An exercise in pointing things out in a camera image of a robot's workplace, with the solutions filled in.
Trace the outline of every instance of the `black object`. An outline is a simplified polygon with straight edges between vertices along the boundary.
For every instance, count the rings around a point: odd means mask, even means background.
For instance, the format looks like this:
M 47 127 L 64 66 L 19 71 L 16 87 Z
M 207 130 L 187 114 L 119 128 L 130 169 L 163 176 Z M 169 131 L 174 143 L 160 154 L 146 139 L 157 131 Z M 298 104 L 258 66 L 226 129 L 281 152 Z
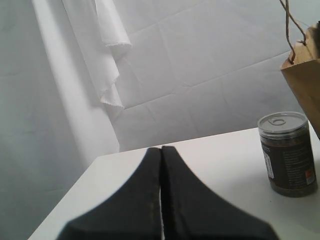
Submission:
M 160 240 L 161 212 L 166 240 L 278 240 L 267 223 L 213 193 L 166 146 L 149 148 L 128 181 L 70 221 L 58 240 Z
M 149 148 L 127 182 L 105 202 L 70 221 L 58 240 L 160 240 L 160 162 L 160 149 Z
M 174 147 L 162 148 L 160 184 L 166 240 L 278 239 L 266 222 L 229 204 L 205 186 Z

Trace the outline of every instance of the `paper bag handle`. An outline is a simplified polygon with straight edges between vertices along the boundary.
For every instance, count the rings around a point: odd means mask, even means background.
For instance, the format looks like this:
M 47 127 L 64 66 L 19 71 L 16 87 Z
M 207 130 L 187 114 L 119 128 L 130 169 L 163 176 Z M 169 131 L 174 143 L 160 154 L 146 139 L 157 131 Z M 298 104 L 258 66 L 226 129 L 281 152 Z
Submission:
M 294 17 L 291 15 L 290 11 L 289 11 L 289 0 L 285 0 L 285 4 L 283 2 L 283 0 L 279 0 L 282 7 L 285 10 L 285 36 L 286 36 L 286 40 L 292 50 L 292 57 L 288 58 L 288 61 L 290 64 L 294 64 L 295 63 L 295 58 L 296 58 L 296 51 L 294 49 L 294 47 L 292 46 L 290 39 L 289 39 L 289 18 L 292 20 L 292 22 L 297 26 L 297 28 L 300 30 L 300 32 L 303 35 L 303 40 L 299 41 L 300 43 L 302 43 L 303 45 L 307 45 L 306 43 L 306 34 L 304 32 L 304 30 L 300 27 L 300 25 L 296 22 L 296 20 L 294 19 Z

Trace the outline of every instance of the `brown paper bag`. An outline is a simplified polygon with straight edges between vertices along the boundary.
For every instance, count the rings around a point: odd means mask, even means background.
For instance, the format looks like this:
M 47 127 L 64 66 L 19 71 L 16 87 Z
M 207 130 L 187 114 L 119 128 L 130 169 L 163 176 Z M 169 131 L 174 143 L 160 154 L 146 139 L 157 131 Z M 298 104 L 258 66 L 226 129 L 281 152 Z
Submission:
M 289 17 L 294 21 L 289 9 L 286 9 L 286 14 L 287 22 Z M 306 34 L 303 35 L 305 41 L 298 42 L 294 47 L 291 46 L 287 35 L 292 51 L 289 58 L 283 63 L 281 72 L 320 138 L 319 32 L 319 23 L 309 27 Z

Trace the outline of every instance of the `white curtain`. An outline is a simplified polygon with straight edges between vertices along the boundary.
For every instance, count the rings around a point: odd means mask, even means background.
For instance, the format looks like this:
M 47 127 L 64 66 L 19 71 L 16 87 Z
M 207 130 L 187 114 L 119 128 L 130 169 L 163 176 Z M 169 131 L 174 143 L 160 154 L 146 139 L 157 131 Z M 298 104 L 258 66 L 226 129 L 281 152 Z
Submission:
M 0 1 L 1 240 L 27 239 L 96 157 L 119 151 L 107 110 L 122 108 L 115 61 L 130 42 L 100 31 L 121 23 L 98 17 L 112 4 Z

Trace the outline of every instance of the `fabric fold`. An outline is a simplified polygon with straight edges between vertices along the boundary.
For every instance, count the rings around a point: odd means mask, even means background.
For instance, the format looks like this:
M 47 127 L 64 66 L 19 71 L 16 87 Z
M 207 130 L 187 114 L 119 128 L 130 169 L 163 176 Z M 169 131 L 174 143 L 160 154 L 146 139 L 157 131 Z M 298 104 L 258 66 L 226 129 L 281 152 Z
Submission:
M 110 120 L 124 109 L 116 61 L 131 48 L 113 0 L 62 0 L 92 84 Z

